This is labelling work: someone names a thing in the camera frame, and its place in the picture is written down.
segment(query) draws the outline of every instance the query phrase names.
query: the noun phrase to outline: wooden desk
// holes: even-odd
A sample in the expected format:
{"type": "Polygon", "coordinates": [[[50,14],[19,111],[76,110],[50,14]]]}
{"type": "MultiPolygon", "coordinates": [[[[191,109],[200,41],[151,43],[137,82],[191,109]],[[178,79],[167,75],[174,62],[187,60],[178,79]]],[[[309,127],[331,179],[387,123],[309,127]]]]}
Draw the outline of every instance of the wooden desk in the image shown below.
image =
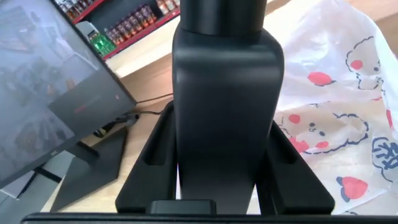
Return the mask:
{"type": "MultiPolygon", "coordinates": [[[[347,1],[376,21],[376,24],[386,36],[390,48],[398,54],[398,0],[347,1]]],[[[289,0],[268,0],[268,2],[267,13],[270,14],[289,2],[289,0]]],[[[123,51],[120,57],[107,62],[121,77],[122,83],[137,101],[172,92],[171,38],[178,21],[179,17],[169,22],[169,26],[165,27],[165,29],[159,29],[160,35],[157,35],[158,32],[155,31],[150,38],[146,39],[146,37],[140,40],[141,43],[138,42],[127,51],[123,51]]],[[[151,101],[139,105],[137,109],[160,111],[169,101],[170,98],[151,101]]],[[[81,199],[61,212],[115,212],[114,201],[158,118],[158,116],[154,115],[143,115],[131,128],[126,152],[121,164],[121,173],[117,181],[81,199]]],[[[58,189],[44,206],[43,212],[50,210],[57,192],[58,189]]]]}

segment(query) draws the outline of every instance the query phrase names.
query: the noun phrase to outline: red heart pattern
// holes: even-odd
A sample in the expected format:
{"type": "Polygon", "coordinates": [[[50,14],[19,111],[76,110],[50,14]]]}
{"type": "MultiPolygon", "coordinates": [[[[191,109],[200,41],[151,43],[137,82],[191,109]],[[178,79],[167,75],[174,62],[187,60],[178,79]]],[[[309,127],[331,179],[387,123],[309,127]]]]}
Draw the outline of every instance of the red heart pattern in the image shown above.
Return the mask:
{"type": "Polygon", "coordinates": [[[337,177],[336,181],[341,185],[341,197],[345,202],[359,199],[368,190],[368,183],[355,177],[337,177]]]}

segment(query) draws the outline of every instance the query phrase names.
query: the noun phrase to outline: green bottle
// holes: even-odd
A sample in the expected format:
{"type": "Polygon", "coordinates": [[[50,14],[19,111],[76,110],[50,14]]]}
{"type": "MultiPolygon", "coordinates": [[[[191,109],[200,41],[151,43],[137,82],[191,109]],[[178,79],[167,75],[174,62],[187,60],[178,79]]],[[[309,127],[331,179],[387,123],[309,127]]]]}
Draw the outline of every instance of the green bottle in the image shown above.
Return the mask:
{"type": "Polygon", "coordinates": [[[94,46],[95,50],[97,51],[97,53],[103,57],[103,53],[101,52],[101,47],[99,46],[99,44],[97,43],[96,39],[94,37],[90,37],[90,43],[94,46]]]}
{"type": "Polygon", "coordinates": [[[106,54],[109,54],[115,49],[115,45],[104,35],[99,34],[98,35],[99,42],[104,46],[104,48],[107,50],[106,54]]]}
{"type": "Polygon", "coordinates": [[[104,57],[105,55],[108,54],[108,50],[105,44],[101,41],[100,35],[98,35],[98,33],[94,35],[94,42],[96,48],[99,50],[99,52],[101,52],[100,53],[101,57],[104,57]]]}

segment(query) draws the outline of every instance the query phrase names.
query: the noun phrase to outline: blue cartoon drawing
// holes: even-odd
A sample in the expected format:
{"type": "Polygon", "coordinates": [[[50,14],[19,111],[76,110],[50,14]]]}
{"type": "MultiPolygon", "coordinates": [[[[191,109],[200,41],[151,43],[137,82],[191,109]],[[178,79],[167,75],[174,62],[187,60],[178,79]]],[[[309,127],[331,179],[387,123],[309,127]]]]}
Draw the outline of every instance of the blue cartoon drawing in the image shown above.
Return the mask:
{"type": "Polygon", "coordinates": [[[363,39],[347,53],[346,65],[350,72],[356,74],[358,89],[375,90],[381,87],[381,65],[373,36],[363,39]]]}
{"type": "Polygon", "coordinates": [[[398,179],[398,145],[387,137],[373,139],[373,165],[380,169],[381,175],[389,182],[398,179]]]}
{"type": "Polygon", "coordinates": [[[315,109],[316,113],[277,114],[275,121],[298,152],[327,154],[368,138],[369,125],[356,114],[336,114],[315,109]]]}

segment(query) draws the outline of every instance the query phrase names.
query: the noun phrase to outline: cartoon bear face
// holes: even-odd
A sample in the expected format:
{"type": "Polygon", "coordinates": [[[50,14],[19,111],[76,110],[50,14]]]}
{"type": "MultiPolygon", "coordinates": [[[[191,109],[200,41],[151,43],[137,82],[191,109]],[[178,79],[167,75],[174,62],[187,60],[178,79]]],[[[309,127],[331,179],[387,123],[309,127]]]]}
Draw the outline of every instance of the cartoon bear face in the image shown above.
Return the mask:
{"type": "Polygon", "coordinates": [[[279,114],[275,121],[296,150],[306,154],[337,151],[368,138],[368,123],[358,115],[324,112],[279,114]]]}
{"type": "Polygon", "coordinates": [[[350,72],[356,74],[360,90],[373,90],[380,86],[381,65],[373,36],[363,39],[347,53],[346,65],[350,72]]]}

